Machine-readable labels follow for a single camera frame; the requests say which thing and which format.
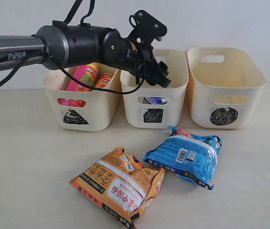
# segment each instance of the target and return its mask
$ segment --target white tabletop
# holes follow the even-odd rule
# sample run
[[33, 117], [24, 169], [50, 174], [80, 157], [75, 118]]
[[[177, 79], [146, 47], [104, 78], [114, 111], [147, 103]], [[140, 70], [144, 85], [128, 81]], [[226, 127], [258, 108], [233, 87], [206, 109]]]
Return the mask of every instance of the white tabletop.
[[[178, 126], [223, 137], [211, 182], [215, 188], [209, 191], [166, 173], [137, 228], [270, 229], [270, 84], [243, 129], [200, 128], [186, 104]], [[120, 229], [68, 181], [118, 146], [142, 161], [170, 133], [132, 127], [123, 103], [103, 131], [65, 130], [44, 90], [0, 91], [0, 228]]]

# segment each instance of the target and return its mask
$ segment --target plastic storage basket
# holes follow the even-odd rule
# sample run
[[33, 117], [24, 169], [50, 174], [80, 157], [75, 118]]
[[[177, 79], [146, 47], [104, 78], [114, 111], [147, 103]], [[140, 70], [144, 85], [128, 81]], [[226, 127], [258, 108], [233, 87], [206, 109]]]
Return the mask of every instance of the plastic storage basket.
[[[139, 128], [166, 129], [177, 125], [181, 118], [185, 91], [188, 84], [188, 70], [184, 53], [177, 50], [154, 49], [155, 58], [168, 65], [167, 88], [149, 86], [146, 82], [136, 92], [123, 95], [126, 119], [129, 124]], [[135, 77], [129, 72], [121, 72], [122, 91], [137, 87]], [[162, 97], [166, 104], [143, 104], [143, 98]]]
[[246, 126], [266, 83], [252, 59], [234, 48], [195, 48], [187, 61], [192, 120], [206, 128]]
[[[76, 68], [68, 69], [73, 74]], [[121, 92], [121, 70], [101, 65], [99, 74], [111, 73], [114, 77], [105, 87]], [[54, 111], [57, 122], [62, 128], [96, 132], [109, 126], [121, 95], [91, 91], [65, 91], [70, 79], [60, 70], [50, 71], [43, 81], [47, 97]], [[86, 102], [86, 107], [70, 107], [59, 104], [61, 98], [78, 99]]]

